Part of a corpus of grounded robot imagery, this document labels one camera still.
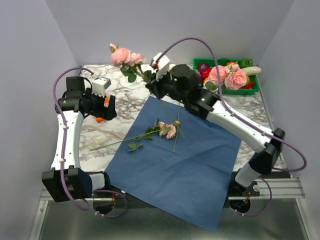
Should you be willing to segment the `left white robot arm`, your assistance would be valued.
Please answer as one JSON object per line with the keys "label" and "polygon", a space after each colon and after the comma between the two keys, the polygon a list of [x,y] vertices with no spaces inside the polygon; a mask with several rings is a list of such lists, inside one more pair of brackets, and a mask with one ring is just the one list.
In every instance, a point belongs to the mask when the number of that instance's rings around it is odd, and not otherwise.
{"label": "left white robot arm", "polygon": [[85,172],[80,165],[80,135],[87,115],[110,121],[117,116],[115,96],[108,97],[108,78],[97,78],[85,87],[85,77],[66,78],[66,91],[57,100],[55,110],[58,119],[56,153],[50,170],[42,173],[42,183],[56,203],[69,200],[66,190],[75,200],[91,197],[95,192],[104,198],[110,194],[111,183],[107,173]]}

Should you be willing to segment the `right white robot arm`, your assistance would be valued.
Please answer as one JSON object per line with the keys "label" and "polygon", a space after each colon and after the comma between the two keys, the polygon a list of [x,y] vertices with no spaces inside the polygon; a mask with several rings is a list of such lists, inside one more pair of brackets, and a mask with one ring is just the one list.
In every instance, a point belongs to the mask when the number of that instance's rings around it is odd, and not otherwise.
{"label": "right white robot arm", "polygon": [[231,180],[229,188],[234,195],[243,195],[258,177],[270,175],[283,148],[277,140],[285,137],[282,129],[259,126],[243,115],[237,118],[237,111],[226,109],[217,94],[199,85],[196,73],[186,64],[178,64],[170,71],[164,69],[163,73],[162,77],[152,73],[145,85],[156,98],[168,96],[181,102],[190,114],[221,126],[254,150],[254,155]]}

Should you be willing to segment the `peach rose stem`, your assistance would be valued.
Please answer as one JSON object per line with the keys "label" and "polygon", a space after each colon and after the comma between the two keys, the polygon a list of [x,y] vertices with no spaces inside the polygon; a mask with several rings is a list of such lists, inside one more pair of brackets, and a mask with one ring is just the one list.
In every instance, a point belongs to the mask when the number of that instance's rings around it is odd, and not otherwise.
{"label": "peach rose stem", "polygon": [[154,134],[158,134],[160,137],[165,137],[167,140],[171,140],[171,139],[175,138],[176,132],[177,132],[177,127],[175,126],[175,122],[165,123],[165,122],[157,119],[157,122],[155,123],[155,125],[153,127],[148,127],[144,134],[137,135],[134,137],[129,137],[127,139],[123,139],[120,141],[109,143],[107,145],[95,147],[95,148],[90,149],[90,151],[93,152],[93,151],[97,151],[97,150],[104,149],[107,147],[111,147],[113,145],[128,142],[128,144],[127,144],[128,151],[134,152],[143,146],[143,144],[140,143],[140,141],[142,141],[142,140],[151,141],[151,140],[153,140]]}

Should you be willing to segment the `cream printed ribbon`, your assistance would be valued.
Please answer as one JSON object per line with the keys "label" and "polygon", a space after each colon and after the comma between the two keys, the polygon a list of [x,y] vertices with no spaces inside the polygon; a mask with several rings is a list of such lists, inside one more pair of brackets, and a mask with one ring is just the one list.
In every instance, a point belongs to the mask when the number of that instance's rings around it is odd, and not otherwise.
{"label": "cream printed ribbon", "polygon": [[125,135],[122,132],[103,130],[94,125],[83,125],[81,127],[81,133],[90,134],[90,136],[88,136],[88,140],[85,140],[80,145],[81,150],[89,149],[90,147],[95,147],[99,144],[102,144],[110,140],[112,137],[116,137],[121,140],[125,138]]}

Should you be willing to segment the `pink rose bunch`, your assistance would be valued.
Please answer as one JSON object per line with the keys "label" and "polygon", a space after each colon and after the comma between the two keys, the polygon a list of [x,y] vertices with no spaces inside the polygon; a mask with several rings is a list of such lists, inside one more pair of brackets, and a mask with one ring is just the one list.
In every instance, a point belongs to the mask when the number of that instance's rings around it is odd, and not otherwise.
{"label": "pink rose bunch", "polygon": [[212,68],[208,76],[208,81],[211,81],[215,86],[219,86],[218,74],[222,87],[237,91],[246,85],[247,75],[240,68],[239,64],[229,66],[218,65]]}

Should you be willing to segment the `white rose stem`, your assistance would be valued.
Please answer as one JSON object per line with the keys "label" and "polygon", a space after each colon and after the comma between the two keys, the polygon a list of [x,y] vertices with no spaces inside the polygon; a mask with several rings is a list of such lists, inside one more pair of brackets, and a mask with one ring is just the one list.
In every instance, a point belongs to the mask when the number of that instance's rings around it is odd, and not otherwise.
{"label": "white rose stem", "polygon": [[177,141],[178,141],[178,136],[180,131],[180,109],[181,109],[181,105],[180,103],[178,103],[177,120],[174,121],[174,124],[176,126],[176,134],[174,139],[173,152],[176,151],[176,146],[177,146]]}

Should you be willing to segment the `dark blue wrapping sheet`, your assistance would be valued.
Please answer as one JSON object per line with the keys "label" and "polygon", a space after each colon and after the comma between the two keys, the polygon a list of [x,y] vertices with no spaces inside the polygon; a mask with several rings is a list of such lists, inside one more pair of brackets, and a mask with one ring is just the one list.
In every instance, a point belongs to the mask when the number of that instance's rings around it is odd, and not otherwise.
{"label": "dark blue wrapping sheet", "polygon": [[[130,151],[133,137],[179,114],[182,133],[154,134]],[[149,97],[106,168],[111,184],[210,232],[220,220],[241,140],[173,103]]]}

